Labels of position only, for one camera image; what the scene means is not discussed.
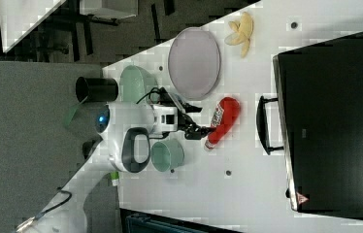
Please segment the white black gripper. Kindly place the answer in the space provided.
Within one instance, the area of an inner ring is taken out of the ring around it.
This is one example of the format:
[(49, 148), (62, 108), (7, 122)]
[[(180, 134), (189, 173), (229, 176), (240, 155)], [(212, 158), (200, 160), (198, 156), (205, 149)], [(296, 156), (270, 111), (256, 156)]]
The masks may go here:
[(186, 140), (201, 140), (215, 132), (214, 127), (198, 125), (188, 113), (200, 113), (201, 107), (184, 103), (178, 94), (164, 87), (153, 90), (151, 104), (155, 116), (154, 134), (183, 131)]

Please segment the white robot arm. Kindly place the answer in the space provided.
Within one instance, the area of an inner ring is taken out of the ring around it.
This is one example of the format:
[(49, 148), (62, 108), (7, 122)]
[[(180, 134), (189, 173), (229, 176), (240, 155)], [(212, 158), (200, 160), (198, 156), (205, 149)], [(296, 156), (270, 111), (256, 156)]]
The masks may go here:
[(201, 140), (215, 130), (190, 117), (199, 107), (183, 102), (177, 94), (154, 87), (137, 102), (108, 102), (99, 112), (95, 129), (101, 141), (84, 165), (36, 215), (12, 233), (86, 233), (84, 202), (92, 189), (111, 172), (139, 173), (148, 162), (135, 158), (138, 136), (162, 140), (182, 131), (187, 140)]

